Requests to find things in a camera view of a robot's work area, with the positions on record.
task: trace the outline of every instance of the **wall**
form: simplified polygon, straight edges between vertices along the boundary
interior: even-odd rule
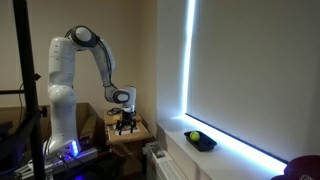
[[[50,41],[76,25],[85,25],[105,39],[113,51],[116,69],[113,82],[117,87],[137,84],[137,63],[140,56],[139,6],[129,0],[120,1],[49,1],[29,0],[28,10],[39,104],[48,104],[48,50]],[[0,47],[0,89],[18,89],[21,80],[13,5],[0,1],[0,34],[5,46]],[[89,51],[76,54],[74,89],[78,102],[89,102],[102,116],[103,109],[112,108],[104,99],[98,68]],[[0,96],[0,106],[19,106],[17,95]]]
[[[148,123],[148,129],[156,134],[156,58],[157,58],[157,1],[140,0],[140,49],[137,72],[136,109]]]
[[[186,1],[158,1],[157,120],[180,115]]]

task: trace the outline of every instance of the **black stand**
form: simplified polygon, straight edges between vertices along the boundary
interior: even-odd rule
[[[13,0],[16,31],[24,90],[0,91],[2,94],[25,94],[26,118],[15,136],[0,144],[0,160],[15,151],[22,152],[26,137],[30,136],[35,179],[45,179],[44,160],[40,133],[41,112],[38,107],[35,73],[33,65],[29,18],[26,0]]]

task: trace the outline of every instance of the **light strip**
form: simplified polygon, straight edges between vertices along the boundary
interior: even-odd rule
[[[188,83],[189,83],[189,67],[190,67],[190,53],[191,53],[191,41],[193,31],[193,19],[195,0],[188,1],[187,7],[187,25],[186,25],[186,44],[184,52],[184,66],[183,66],[183,85],[182,85],[182,114],[187,112],[187,99],[188,99]]]
[[[190,54],[191,54],[191,43],[193,33],[193,20],[195,11],[195,0],[189,0],[187,6],[187,25],[186,25],[186,44],[184,54],[184,69],[183,69],[183,87],[182,87],[182,114],[187,112],[187,99],[188,99],[188,82],[189,82],[189,67],[190,67]],[[248,146],[210,126],[207,126],[189,116],[182,115],[188,123],[193,124],[195,127],[201,129],[203,133],[215,139],[225,146],[231,148],[236,153],[256,162],[263,168],[272,171],[276,174],[283,174],[283,170],[286,164],[278,161],[277,159],[270,157],[263,152]]]

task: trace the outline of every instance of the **window blind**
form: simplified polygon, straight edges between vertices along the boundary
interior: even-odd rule
[[[320,154],[319,8],[197,1],[187,114],[287,161]]]

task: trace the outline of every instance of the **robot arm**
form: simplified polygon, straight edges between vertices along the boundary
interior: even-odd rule
[[[74,27],[66,34],[66,37],[79,50],[89,49],[92,52],[105,89],[105,99],[111,103],[123,104],[125,108],[130,108],[130,111],[133,112],[135,88],[128,86],[124,89],[118,89],[112,83],[111,76],[115,68],[115,61],[107,42],[85,26]]]
[[[44,144],[46,164],[59,161],[58,154],[77,156],[81,151],[76,129],[76,95],[73,91],[75,53],[90,50],[99,68],[104,96],[108,102],[122,104],[134,112],[136,90],[118,89],[111,81],[115,67],[108,44],[85,26],[76,26],[65,37],[51,41],[49,50],[49,86],[52,136]]]

